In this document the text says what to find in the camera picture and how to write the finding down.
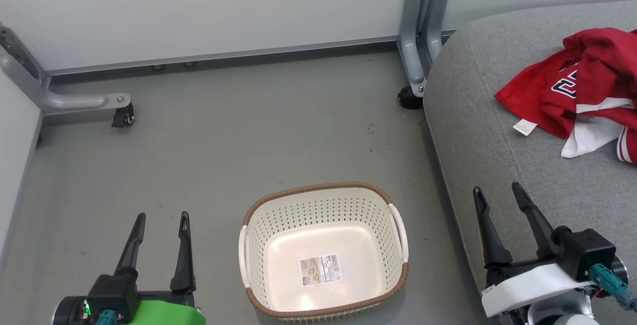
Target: laundry basket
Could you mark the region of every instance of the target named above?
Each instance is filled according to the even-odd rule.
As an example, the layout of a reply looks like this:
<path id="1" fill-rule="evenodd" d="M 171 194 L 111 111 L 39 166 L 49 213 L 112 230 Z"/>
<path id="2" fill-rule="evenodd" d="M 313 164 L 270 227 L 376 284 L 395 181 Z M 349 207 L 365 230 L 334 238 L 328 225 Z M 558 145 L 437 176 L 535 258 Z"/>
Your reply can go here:
<path id="1" fill-rule="evenodd" d="M 394 296 L 409 250 L 398 210 L 370 184 L 321 184 L 257 201 L 239 234 L 252 304 L 284 320 L 361 311 Z"/>

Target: green led light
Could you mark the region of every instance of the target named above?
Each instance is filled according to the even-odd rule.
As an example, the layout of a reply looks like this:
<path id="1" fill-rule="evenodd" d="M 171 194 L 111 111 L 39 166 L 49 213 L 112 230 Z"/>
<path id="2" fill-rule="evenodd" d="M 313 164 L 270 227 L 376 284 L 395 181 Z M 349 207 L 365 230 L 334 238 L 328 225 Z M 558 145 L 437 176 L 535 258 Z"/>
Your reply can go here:
<path id="1" fill-rule="evenodd" d="M 89 307 L 89 303 L 87 303 L 86 300 L 84 300 L 84 312 L 88 316 L 91 316 L 91 307 Z"/>

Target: gray sofa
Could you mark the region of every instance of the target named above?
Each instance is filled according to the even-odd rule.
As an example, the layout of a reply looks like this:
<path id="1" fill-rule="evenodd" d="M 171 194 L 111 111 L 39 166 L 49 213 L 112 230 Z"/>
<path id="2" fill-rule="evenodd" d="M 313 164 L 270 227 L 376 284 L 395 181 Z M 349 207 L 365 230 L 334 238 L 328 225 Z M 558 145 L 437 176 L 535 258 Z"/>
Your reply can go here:
<path id="1" fill-rule="evenodd" d="M 514 260 L 535 258 L 530 226 L 511 191 L 513 181 L 523 184 L 553 227 L 594 228 L 617 246 L 629 274 L 637 275 L 637 165 L 617 159 L 615 142 L 564 159 L 564 140 L 541 129 L 521 135 L 512 128 L 519 119 L 494 98 L 519 71 L 561 50 L 564 37 L 603 26 L 637 28 L 637 0 L 487 17 L 455 32 L 432 67 L 425 114 L 480 290 L 486 271 L 473 187 L 482 187 Z M 637 291 L 637 280 L 630 289 Z M 624 312 L 612 297 L 594 299 L 592 308 L 601 325 L 637 323 L 637 315 Z"/>

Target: black caster wheel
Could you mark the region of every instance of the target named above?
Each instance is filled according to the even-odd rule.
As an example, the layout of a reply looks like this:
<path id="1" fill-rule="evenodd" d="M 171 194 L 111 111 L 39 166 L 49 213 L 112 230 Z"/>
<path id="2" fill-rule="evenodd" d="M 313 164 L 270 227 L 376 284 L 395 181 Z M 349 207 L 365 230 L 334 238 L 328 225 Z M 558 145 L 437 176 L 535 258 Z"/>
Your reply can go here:
<path id="1" fill-rule="evenodd" d="M 132 103 L 129 103 L 127 107 L 118 108 L 115 110 L 115 116 L 113 116 L 113 123 L 111 127 L 124 128 L 128 127 L 135 122 L 135 112 L 132 108 Z"/>
<path id="2" fill-rule="evenodd" d="M 398 102 L 407 109 L 419 109 L 423 107 L 423 99 L 414 96 L 411 86 L 403 87 L 398 93 Z"/>

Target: floor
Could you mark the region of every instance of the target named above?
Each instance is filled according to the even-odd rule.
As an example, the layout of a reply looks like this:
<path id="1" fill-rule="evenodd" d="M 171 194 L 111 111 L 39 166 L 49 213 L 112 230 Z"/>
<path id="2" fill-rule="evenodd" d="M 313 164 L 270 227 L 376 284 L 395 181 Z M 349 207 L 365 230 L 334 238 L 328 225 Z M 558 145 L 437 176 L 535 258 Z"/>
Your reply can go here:
<path id="1" fill-rule="evenodd" d="M 139 212 L 147 220 L 138 288 L 167 290 L 187 210 L 195 299 L 208 323 L 278 324 L 250 304 L 239 275 L 246 211 L 277 191 L 363 181 L 400 210 L 410 272 L 404 291 L 339 323 L 489 323 L 423 110 L 396 101 L 406 84 L 393 48 L 58 78 L 52 89 L 61 93 L 130 93 L 136 122 L 43 128 L 0 276 L 2 322 L 47 324 L 62 297 L 85 295 L 99 274 L 114 271 Z"/>

